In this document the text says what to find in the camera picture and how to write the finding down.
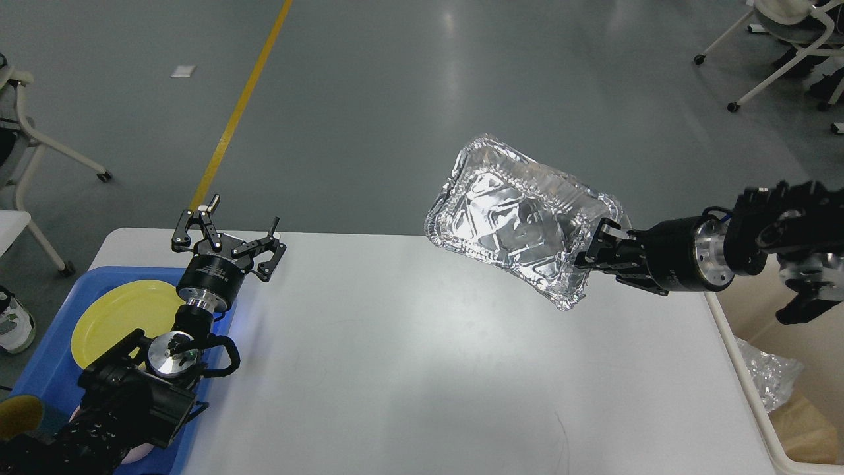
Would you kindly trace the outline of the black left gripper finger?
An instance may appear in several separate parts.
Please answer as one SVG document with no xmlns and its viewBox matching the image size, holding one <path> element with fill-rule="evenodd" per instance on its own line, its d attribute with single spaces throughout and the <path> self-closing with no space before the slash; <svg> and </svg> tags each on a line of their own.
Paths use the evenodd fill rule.
<svg viewBox="0 0 844 475">
<path fill-rule="evenodd" d="M 180 215 L 172 234 L 172 251 L 175 253 L 223 253 L 222 234 L 214 225 L 212 216 L 220 203 L 219 193 L 215 193 L 207 205 L 200 205 L 196 210 L 187 208 Z M 202 240 L 193 243 L 188 234 L 190 229 L 199 229 Z"/>
<path fill-rule="evenodd" d="M 287 246 L 276 237 L 280 217 L 275 216 L 266 235 L 259 239 L 244 241 L 235 246 L 230 257 L 244 274 L 255 274 L 259 280 L 270 280 Z"/>
</svg>

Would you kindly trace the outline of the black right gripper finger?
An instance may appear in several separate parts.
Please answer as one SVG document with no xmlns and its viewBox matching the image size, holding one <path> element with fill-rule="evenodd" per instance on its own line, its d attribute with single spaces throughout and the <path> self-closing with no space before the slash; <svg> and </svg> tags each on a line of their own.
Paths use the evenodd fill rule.
<svg viewBox="0 0 844 475">
<path fill-rule="evenodd" d="M 601 218 L 585 251 L 578 252 L 574 267 L 579 270 L 621 272 L 637 268 L 636 241 L 620 223 Z"/>
</svg>

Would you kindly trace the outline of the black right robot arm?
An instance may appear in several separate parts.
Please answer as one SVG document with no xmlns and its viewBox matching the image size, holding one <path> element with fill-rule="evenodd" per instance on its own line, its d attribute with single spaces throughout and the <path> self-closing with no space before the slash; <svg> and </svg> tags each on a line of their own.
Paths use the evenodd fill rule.
<svg viewBox="0 0 844 475">
<path fill-rule="evenodd" d="M 769 256 L 793 299 L 775 316 L 805 324 L 842 302 L 842 191 L 819 181 L 748 187 L 731 208 L 709 206 L 647 230 L 600 220 L 574 265 L 651 294 L 720 292 L 757 276 Z"/>
</svg>

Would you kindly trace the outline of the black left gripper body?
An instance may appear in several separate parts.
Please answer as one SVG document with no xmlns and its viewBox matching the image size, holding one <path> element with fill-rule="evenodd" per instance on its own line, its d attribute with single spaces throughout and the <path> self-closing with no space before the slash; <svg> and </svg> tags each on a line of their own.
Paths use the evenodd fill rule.
<svg viewBox="0 0 844 475">
<path fill-rule="evenodd" d="M 214 309 L 231 309 L 245 279 L 245 269 L 216 253 L 191 251 L 192 257 L 177 284 L 183 301 L 203 300 Z"/>
</svg>

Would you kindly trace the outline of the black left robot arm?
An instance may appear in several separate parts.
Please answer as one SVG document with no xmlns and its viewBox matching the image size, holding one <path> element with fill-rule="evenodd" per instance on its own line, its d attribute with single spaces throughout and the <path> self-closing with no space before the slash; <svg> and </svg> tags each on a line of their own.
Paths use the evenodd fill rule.
<svg viewBox="0 0 844 475">
<path fill-rule="evenodd" d="M 169 447 L 208 408 L 198 397 L 205 379 L 232 375 L 241 355 L 213 324 L 232 308 L 245 277 L 268 282 L 286 252 L 275 235 L 251 241 L 225 234 L 212 220 L 220 201 L 181 214 L 171 237 L 192 255 L 175 291 L 182 304 L 171 330 L 154 338 L 134 329 L 88 364 L 75 418 L 52 435 L 25 431 L 2 442 L 3 474 L 111 474 L 143 444 Z"/>
</svg>

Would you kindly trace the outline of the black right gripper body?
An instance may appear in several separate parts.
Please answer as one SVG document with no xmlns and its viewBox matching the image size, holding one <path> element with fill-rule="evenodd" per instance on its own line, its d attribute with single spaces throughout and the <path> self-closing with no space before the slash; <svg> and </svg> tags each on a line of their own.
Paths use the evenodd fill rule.
<svg viewBox="0 0 844 475">
<path fill-rule="evenodd" d="M 727 265 L 727 225 L 714 216 L 666 220 L 630 230 L 617 255 L 626 268 L 617 282 L 666 296 L 669 292 L 719 292 L 735 279 Z"/>
</svg>

